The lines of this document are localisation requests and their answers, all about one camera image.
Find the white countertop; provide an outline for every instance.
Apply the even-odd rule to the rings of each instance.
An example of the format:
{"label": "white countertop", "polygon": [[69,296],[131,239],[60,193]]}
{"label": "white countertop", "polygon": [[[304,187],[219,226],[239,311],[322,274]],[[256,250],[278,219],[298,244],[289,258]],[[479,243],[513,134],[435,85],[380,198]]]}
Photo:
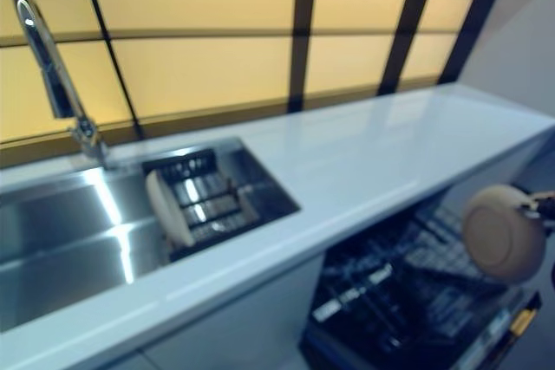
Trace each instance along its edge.
{"label": "white countertop", "polygon": [[[1,334],[0,367],[100,365],[553,127],[452,84],[113,148],[119,159],[239,136],[301,211]],[[87,164],[72,156],[0,173],[5,187]]]}

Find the wall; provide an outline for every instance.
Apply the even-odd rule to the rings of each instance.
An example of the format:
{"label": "wall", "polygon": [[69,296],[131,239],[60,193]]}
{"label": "wall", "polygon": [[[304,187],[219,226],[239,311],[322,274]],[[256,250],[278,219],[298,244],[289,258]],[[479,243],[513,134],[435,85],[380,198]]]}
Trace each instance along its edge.
{"label": "wall", "polygon": [[[473,0],[36,1],[86,110],[116,143],[282,114],[295,94],[304,108],[370,97],[391,62],[399,89],[435,84]],[[412,26],[400,32],[403,14]],[[0,75],[0,163],[75,152],[10,0],[0,0]]]}
{"label": "wall", "polygon": [[497,0],[460,81],[555,115],[555,0]]}

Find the chrome faucet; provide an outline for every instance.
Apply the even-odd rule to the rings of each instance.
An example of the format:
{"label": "chrome faucet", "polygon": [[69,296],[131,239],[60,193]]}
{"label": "chrome faucet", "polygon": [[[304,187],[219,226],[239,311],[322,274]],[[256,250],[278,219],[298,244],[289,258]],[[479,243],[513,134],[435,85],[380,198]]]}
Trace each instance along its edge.
{"label": "chrome faucet", "polygon": [[102,166],[107,167],[108,147],[95,122],[85,113],[41,11],[34,0],[14,0],[14,5],[23,33],[41,68],[54,117],[75,117],[75,126],[68,130],[79,142],[85,155],[97,159]]}

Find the kitchen sink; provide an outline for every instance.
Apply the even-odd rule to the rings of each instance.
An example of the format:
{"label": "kitchen sink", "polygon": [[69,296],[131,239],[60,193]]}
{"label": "kitchen sink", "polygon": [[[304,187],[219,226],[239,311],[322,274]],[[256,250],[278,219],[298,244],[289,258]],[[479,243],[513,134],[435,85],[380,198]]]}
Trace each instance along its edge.
{"label": "kitchen sink", "polygon": [[[194,244],[176,244],[154,215],[152,171]],[[237,139],[72,172],[0,199],[0,332],[299,210]]]}

